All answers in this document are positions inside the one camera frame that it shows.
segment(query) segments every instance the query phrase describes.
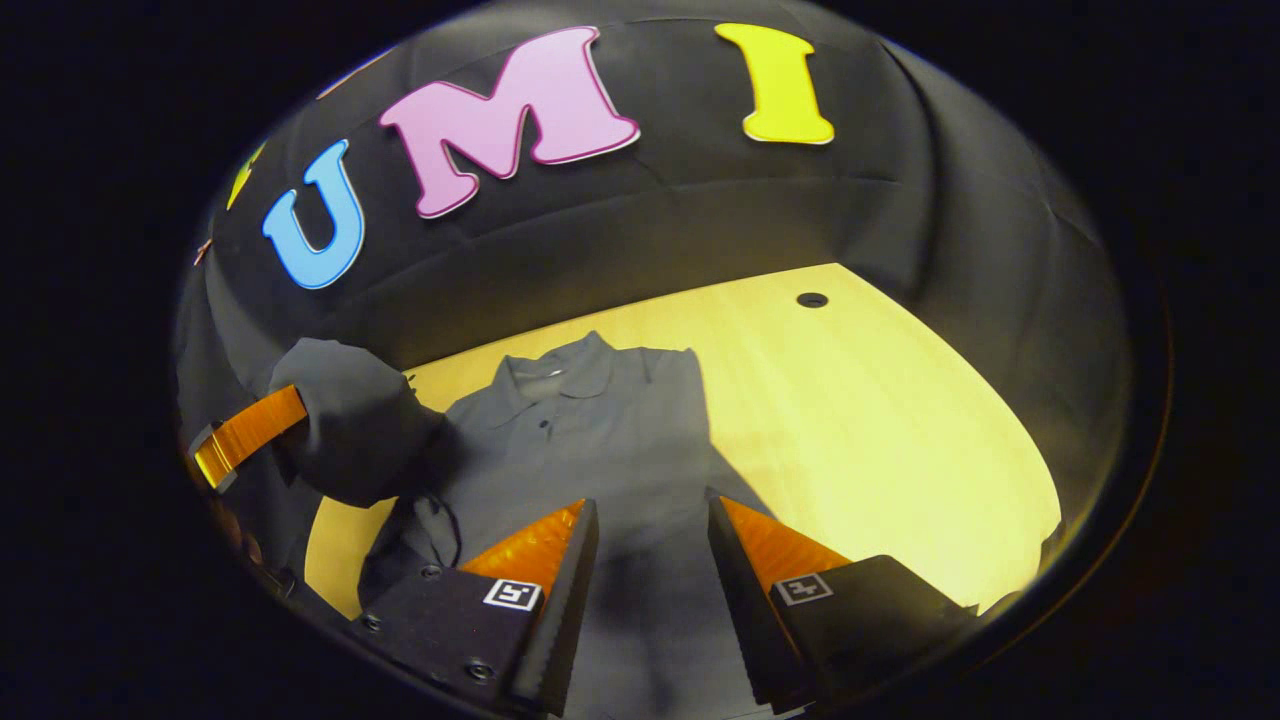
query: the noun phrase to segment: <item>screw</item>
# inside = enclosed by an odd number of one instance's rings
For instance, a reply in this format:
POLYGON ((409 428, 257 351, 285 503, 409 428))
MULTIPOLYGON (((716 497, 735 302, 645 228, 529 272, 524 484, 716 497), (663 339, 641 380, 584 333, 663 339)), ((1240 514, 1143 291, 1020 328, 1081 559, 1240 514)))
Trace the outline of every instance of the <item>screw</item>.
POLYGON ((494 676, 493 667, 485 665, 480 660, 472 660, 467 662, 467 675, 475 679, 477 683, 488 683, 494 676))

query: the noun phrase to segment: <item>black fabric backdrop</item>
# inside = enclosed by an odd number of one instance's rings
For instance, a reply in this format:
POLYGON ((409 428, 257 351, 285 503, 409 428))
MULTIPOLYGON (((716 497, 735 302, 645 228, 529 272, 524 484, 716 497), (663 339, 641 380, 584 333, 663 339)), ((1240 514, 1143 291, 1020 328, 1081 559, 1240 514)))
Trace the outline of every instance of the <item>black fabric backdrop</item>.
MULTIPOLYGON (((522 155, 535 137, 527 122, 522 155)), ((209 309, 183 306, 178 322, 218 337, 178 348, 180 439, 225 418, 193 397, 215 382, 206 361, 218 370, 225 359, 238 378, 233 393, 261 397, 275 361, 303 336, 366 347, 404 369, 637 300, 840 261, 1000 392, 1041 448, 1071 527, 1124 438, 1133 373, 1125 313, 1143 331, 1160 316, 1149 300, 1124 307, 1105 238, 1068 186, 1034 142, 943 72, 815 5, 483 5, 307 102, 268 137, 230 210, 228 187, 214 197, 212 247, 192 273, 209 309), (754 105, 750 81, 717 22, 813 42, 810 74, 837 140, 748 138, 740 127, 754 105), (579 24, 600 28, 593 63, 614 106, 640 123, 640 141, 567 165, 526 159, 506 181, 481 170, 475 199, 444 218, 419 218, 417 181, 399 136, 378 124, 381 111, 436 79, 490 92, 511 47, 579 24), (339 138, 351 143, 343 163, 364 208, 365 247, 335 283, 305 290, 264 240, 262 218, 287 188, 305 187, 307 165, 339 138), (205 355, 219 343, 223 354, 205 355)), ((300 192, 297 214, 314 237, 332 228, 314 191, 300 192)), ((192 250, 209 237, 198 231, 192 250)), ((315 505, 285 497, 268 464, 241 474, 248 482, 232 487, 228 502, 268 521, 250 525, 260 537, 285 538, 264 544, 280 565, 305 532, 300 503, 315 505)))
MULTIPOLYGON (((1164 460, 1107 560, 1012 650, 893 716, 1274 715, 1274 462, 1245 464, 1274 425, 1256 338, 1275 233, 1254 224, 1274 187, 1274 17, 1207 3, 855 10, 991 99, 1088 197, 1103 237, 1129 232, 1158 260, 1176 347, 1164 460)), ((15 287, 36 322, 12 377, 56 368, 44 400, 52 388, 81 409, 51 415, 19 456, 36 482, 18 489, 47 493, 20 507, 50 516, 14 546, 15 716, 422 716, 413 693, 334 652, 219 544, 174 454, 165 378, 192 219, 232 159, 293 99, 443 12, 47 4, 15 18, 12 106, 33 122, 10 167, 51 208, 18 215, 15 259, 31 272, 15 287), (104 462, 104 446, 125 460, 104 462)), ((17 384, 23 402, 35 386, 17 384)))

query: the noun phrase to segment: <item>shirt collar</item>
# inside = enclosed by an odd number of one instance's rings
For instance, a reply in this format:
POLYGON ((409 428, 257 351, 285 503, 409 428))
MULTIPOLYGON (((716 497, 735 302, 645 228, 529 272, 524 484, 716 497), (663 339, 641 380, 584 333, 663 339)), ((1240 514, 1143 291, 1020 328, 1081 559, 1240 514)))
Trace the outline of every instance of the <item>shirt collar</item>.
POLYGON ((534 401, 521 395, 516 387, 515 370, 550 373, 562 369, 564 372, 564 383, 559 389, 562 396, 595 397, 609 386, 616 352, 599 333, 591 331, 582 340, 548 351, 536 360, 507 355, 498 363, 498 370, 485 397, 484 414, 488 425, 497 428, 509 423, 534 405, 534 401))

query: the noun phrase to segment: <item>foam letter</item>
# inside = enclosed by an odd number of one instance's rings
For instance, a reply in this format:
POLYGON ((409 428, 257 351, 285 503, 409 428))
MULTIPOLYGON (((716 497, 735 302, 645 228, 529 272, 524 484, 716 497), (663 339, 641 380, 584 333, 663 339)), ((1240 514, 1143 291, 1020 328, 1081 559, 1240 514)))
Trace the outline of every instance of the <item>foam letter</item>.
POLYGON ((333 220, 333 240, 324 250, 316 250, 298 225, 293 214, 293 202, 298 197, 296 190, 282 195, 262 220, 262 234, 271 238, 284 269, 293 282, 307 290, 319 290, 342 277, 356 261, 365 242, 365 215, 342 167, 346 151, 347 141, 339 140, 312 160, 302 174, 307 184, 320 191, 333 220))
POLYGON ((248 182, 248 176, 250 173, 253 172, 253 160, 257 160, 257 156, 262 154, 264 147, 266 147, 265 142, 262 145, 259 145, 257 150, 255 150, 253 154, 248 156, 248 160, 244 160, 244 164, 241 165, 239 172, 236 173, 236 181, 232 183, 230 197, 227 199, 228 210, 232 209, 232 202, 236 202, 236 196, 239 195, 241 188, 244 187, 246 182, 248 182))
POLYGON ((516 47, 488 99, 433 82, 388 108, 381 124, 399 131, 422 187, 417 214, 439 218, 480 188, 475 174, 458 172, 445 143, 493 176, 515 176, 529 111, 540 133, 532 156, 545 165, 635 142, 640 126, 618 115, 595 73, 590 45, 599 35, 594 27, 571 27, 516 47))
POLYGON ((742 131, 762 142, 826 145, 836 128, 818 111, 805 55, 813 45, 760 26, 722 23, 716 35, 742 50, 755 92, 755 111, 742 119, 742 131))

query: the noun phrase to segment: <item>yellow letter i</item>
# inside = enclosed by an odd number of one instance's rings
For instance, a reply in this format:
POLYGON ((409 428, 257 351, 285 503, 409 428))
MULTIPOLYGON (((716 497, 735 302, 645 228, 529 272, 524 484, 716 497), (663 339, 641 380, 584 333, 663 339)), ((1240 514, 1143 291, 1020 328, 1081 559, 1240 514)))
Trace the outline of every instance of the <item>yellow letter i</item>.
POLYGON ((742 119, 742 131, 760 142, 826 145, 836 128, 818 111, 818 96, 805 56, 813 45, 760 26, 721 23, 716 35, 739 46, 755 92, 755 111, 742 119))

